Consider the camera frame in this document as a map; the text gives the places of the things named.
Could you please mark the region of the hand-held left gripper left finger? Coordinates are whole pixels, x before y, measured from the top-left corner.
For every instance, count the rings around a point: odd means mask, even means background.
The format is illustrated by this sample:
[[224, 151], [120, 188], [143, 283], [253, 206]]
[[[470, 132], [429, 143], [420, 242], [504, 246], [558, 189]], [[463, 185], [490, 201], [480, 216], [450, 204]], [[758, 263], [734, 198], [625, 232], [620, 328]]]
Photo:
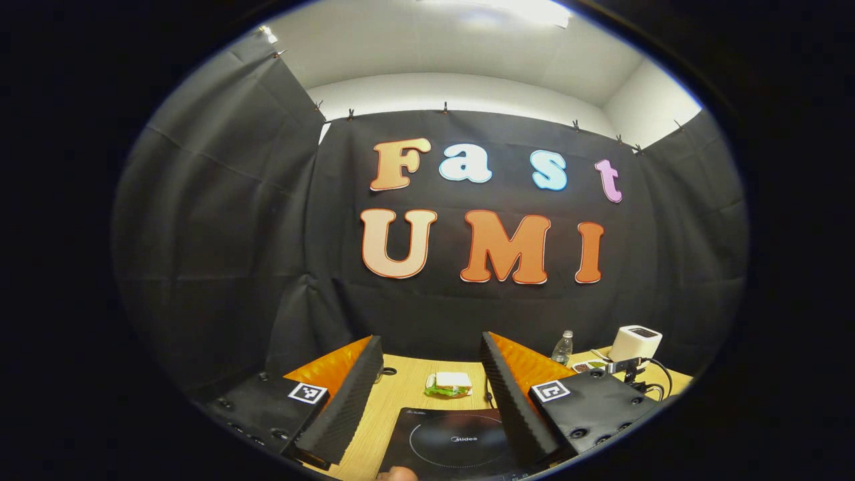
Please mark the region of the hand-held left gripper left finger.
[[370, 335], [284, 375], [261, 371], [194, 404], [273, 456], [330, 468], [342, 461], [383, 368], [381, 338]]

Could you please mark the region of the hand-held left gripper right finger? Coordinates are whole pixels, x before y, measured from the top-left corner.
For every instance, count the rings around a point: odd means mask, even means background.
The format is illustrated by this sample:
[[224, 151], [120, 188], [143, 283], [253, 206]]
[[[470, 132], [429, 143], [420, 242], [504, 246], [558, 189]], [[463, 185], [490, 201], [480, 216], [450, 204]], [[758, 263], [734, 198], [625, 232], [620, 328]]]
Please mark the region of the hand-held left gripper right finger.
[[525, 465], [581, 456], [659, 413], [663, 402], [605, 366], [577, 372], [499, 334], [480, 338], [480, 362], [511, 450]]

